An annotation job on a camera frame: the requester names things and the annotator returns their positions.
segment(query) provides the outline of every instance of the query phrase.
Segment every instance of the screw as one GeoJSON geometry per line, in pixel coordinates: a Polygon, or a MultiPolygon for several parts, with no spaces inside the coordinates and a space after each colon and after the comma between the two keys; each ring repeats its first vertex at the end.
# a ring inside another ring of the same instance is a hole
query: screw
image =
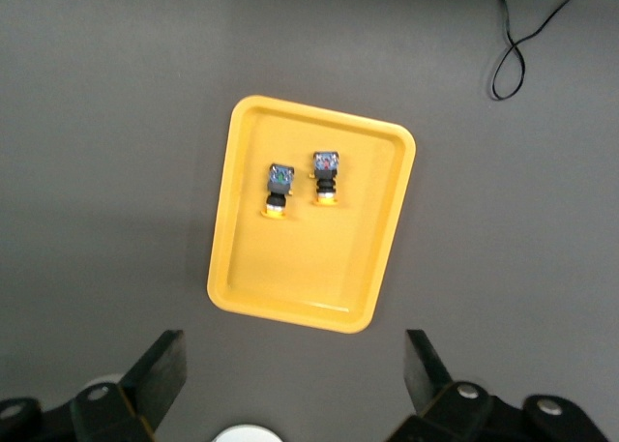
{"type": "Polygon", "coordinates": [[[470,384],[460,384],[457,386],[457,392],[464,398],[475,399],[480,396],[480,393],[470,384]]]}
{"type": "Polygon", "coordinates": [[[7,406],[2,412],[0,412],[0,420],[8,420],[9,418],[18,415],[23,410],[23,403],[17,403],[15,405],[7,406]]]}
{"type": "Polygon", "coordinates": [[[99,400],[100,398],[105,397],[105,395],[109,392],[109,389],[106,386],[101,386],[93,389],[88,394],[88,399],[91,401],[99,400]]]}
{"type": "Polygon", "coordinates": [[[538,400],[538,407],[547,415],[551,416],[559,416],[563,413],[563,409],[559,406],[559,404],[549,398],[542,398],[541,400],[538,400]]]}

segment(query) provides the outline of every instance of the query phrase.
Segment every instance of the bolt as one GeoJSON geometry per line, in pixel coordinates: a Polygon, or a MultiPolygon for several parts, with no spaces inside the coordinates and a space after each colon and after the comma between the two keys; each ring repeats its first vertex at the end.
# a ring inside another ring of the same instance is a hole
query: bolt
{"type": "Polygon", "coordinates": [[[106,386],[101,386],[93,389],[88,394],[88,399],[91,401],[99,400],[100,398],[105,397],[105,395],[109,392],[109,389],[106,386]]]}
{"type": "Polygon", "coordinates": [[[464,398],[475,399],[480,396],[479,391],[470,384],[460,384],[457,386],[457,392],[464,398]]]}
{"type": "Polygon", "coordinates": [[[23,403],[17,403],[15,405],[7,406],[2,412],[0,412],[0,420],[8,420],[15,415],[18,415],[23,410],[23,403]]]}
{"type": "Polygon", "coordinates": [[[547,415],[551,416],[559,416],[563,413],[563,409],[559,406],[559,404],[549,398],[542,398],[541,400],[538,400],[538,407],[547,415]]]}

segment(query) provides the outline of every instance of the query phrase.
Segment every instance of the yellow plastic tray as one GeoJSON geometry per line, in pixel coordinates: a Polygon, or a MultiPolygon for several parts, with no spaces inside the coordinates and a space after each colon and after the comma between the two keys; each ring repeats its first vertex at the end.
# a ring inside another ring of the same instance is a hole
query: yellow plastic tray
{"type": "Polygon", "coordinates": [[[266,97],[232,113],[207,290],[228,311],[343,333],[374,313],[415,157],[403,127],[266,97]],[[312,155],[337,151],[338,205],[312,155]],[[294,166],[286,218],[261,215],[271,163],[294,166]]]}

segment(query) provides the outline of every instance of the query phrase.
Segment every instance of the black cable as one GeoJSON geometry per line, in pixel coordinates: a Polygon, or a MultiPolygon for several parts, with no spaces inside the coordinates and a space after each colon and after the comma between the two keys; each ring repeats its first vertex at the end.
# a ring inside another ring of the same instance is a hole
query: black cable
{"type": "Polygon", "coordinates": [[[510,25],[510,11],[507,7],[507,0],[499,0],[499,3],[501,4],[501,10],[503,11],[503,28],[505,30],[505,36],[507,37],[507,40],[509,42],[509,47],[506,50],[506,52],[503,54],[503,58],[499,62],[498,66],[496,67],[496,70],[494,71],[494,75],[492,76],[491,89],[492,89],[492,95],[494,96],[494,99],[496,101],[505,101],[506,99],[513,97],[522,87],[522,83],[524,82],[524,74],[526,73],[526,63],[524,62],[524,56],[522,55],[522,52],[520,51],[520,47],[518,46],[530,39],[535,38],[538,34],[540,34],[544,30],[545,26],[554,18],[554,16],[557,15],[561,11],[561,9],[563,9],[566,5],[568,5],[570,1],[572,0],[564,0],[563,2],[561,2],[561,4],[559,4],[559,6],[556,9],[554,9],[554,11],[550,14],[548,18],[545,19],[545,21],[540,25],[538,29],[533,31],[528,36],[525,36],[522,39],[518,39],[517,41],[514,41],[514,38],[512,37],[512,28],[510,25]],[[511,93],[505,96],[502,96],[496,91],[496,77],[498,76],[499,72],[503,68],[503,64],[505,63],[505,60],[512,52],[516,55],[518,63],[520,64],[520,80],[516,88],[511,93]]]}

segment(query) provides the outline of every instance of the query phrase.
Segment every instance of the gray table surface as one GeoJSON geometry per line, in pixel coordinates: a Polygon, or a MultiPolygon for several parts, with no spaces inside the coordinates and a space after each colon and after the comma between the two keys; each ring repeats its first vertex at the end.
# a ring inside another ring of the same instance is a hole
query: gray table surface
{"type": "MultiPolygon", "coordinates": [[[[509,1],[516,35],[559,2],[509,1]]],[[[412,411],[403,333],[423,328],[455,377],[571,398],[619,439],[618,10],[574,1],[496,103],[496,0],[0,0],[0,398],[50,407],[182,328],[190,375],[160,440],[248,422],[377,442],[412,411]],[[417,140],[360,334],[206,295],[229,115],[251,94],[417,140]]]]}

